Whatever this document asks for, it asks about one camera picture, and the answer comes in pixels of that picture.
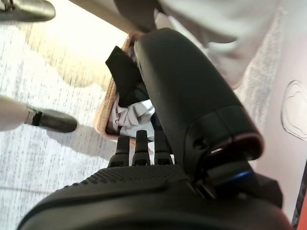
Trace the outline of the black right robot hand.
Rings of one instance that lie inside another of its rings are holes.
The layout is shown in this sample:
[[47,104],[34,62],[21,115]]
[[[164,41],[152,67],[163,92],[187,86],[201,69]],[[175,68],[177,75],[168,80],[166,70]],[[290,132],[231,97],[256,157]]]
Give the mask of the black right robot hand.
[[132,164],[127,138],[108,167],[45,197],[20,230],[289,230],[276,180],[255,173],[264,141],[208,58],[159,29],[134,45],[163,132],[150,164],[145,131]]

